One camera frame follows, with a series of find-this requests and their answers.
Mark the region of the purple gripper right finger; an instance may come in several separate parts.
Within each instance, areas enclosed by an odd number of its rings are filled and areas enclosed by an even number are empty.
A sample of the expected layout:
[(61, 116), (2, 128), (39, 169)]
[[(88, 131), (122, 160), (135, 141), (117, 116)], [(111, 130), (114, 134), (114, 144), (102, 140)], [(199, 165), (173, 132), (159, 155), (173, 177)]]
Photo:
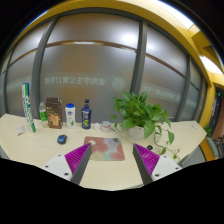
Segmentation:
[(133, 155), (143, 184), (147, 185), (152, 183), (152, 173), (160, 159), (160, 156), (138, 144), (133, 145)]

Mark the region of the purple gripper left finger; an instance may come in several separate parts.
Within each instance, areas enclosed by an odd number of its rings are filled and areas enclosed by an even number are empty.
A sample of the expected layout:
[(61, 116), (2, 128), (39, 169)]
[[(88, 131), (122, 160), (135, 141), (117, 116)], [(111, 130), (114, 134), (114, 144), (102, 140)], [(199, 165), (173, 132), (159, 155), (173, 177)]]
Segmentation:
[(80, 184), (91, 154), (91, 144), (88, 143), (86, 145), (78, 147), (77, 149), (65, 155), (65, 159), (72, 172), (72, 183), (76, 185)]

